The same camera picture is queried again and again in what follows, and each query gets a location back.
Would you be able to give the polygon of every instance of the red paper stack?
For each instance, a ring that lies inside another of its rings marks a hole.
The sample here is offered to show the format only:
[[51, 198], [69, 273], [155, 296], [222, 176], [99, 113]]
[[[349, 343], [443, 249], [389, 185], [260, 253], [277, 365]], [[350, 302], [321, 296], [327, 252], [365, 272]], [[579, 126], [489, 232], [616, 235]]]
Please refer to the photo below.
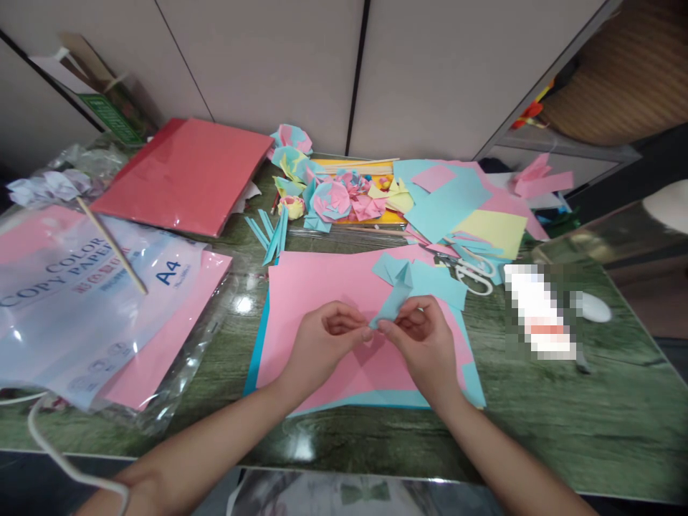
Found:
[[91, 208], [217, 237], [273, 141], [212, 122], [173, 118]]

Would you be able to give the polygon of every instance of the green marble table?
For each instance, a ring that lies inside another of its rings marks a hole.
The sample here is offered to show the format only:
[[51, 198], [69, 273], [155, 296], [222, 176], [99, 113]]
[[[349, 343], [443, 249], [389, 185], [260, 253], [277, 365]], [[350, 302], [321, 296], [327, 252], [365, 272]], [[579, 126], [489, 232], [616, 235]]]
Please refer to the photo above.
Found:
[[[255, 216], [257, 208], [272, 204], [274, 173], [277, 169], [266, 163], [257, 174], [264, 195], [250, 201], [248, 214]], [[139, 457], [241, 396], [268, 286], [259, 277], [266, 272], [260, 266], [264, 251], [242, 218], [233, 215], [223, 236], [208, 240], [220, 251], [233, 249], [245, 257], [233, 269], [241, 289], [226, 307], [224, 325], [166, 435], [142, 436], [69, 408], [38, 420], [59, 449]], [[368, 249], [290, 236], [287, 250]], [[571, 362], [507, 358], [503, 288], [489, 297], [469, 295], [464, 317], [487, 414], [578, 492], [678, 502], [688, 472], [688, 389], [605, 272], [586, 264], [578, 279], [579, 290], [599, 296], [614, 313], [607, 324], [579, 322], [578, 335], [593, 369], [589, 376]], [[0, 449], [37, 449], [27, 432], [28, 410], [28, 404], [0, 408]], [[442, 422], [427, 410], [348, 406], [288, 419], [242, 464], [480, 481]]]

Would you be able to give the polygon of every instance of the cardboard box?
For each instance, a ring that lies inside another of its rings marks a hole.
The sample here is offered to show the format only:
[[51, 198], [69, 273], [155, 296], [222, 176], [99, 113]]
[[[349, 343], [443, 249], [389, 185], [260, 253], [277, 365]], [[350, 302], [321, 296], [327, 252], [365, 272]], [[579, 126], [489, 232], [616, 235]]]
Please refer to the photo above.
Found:
[[115, 77], [80, 34], [59, 35], [62, 48], [53, 57], [30, 57], [53, 79], [73, 92], [125, 145], [141, 145], [157, 131], [121, 80]]

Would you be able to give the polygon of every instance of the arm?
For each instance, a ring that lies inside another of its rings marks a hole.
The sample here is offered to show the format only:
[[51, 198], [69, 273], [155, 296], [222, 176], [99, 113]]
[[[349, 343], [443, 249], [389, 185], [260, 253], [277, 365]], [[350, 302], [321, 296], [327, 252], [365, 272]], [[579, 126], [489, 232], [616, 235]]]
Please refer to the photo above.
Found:
[[[222, 476], [373, 337], [354, 308], [331, 302], [304, 316], [279, 378], [202, 419], [141, 457], [114, 480], [130, 488], [127, 515], [188, 514]], [[79, 515], [116, 514], [120, 497], [95, 493]]]
[[452, 331], [434, 297], [409, 298], [395, 322], [380, 321], [379, 326], [406, 359], [420, 392], [510, 514], [596, 514], [463, 396]]

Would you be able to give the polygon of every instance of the hand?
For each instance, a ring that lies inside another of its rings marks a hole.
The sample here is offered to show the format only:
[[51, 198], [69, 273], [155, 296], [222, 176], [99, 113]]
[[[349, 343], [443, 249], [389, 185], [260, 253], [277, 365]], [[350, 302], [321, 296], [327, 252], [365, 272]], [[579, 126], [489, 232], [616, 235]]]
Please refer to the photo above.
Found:
[[401, 351], [418, 390], [440, 417], [464, 399], [457, 380], [454, 336], [434, 297], [408, 298], [396, 324], [381, 320], [378, 327]]
[[373, 331], [358, 310], [329, 302], [303, 316], [278, 379], [301, 403], [327, 381], [344, 355], [372, 338]]

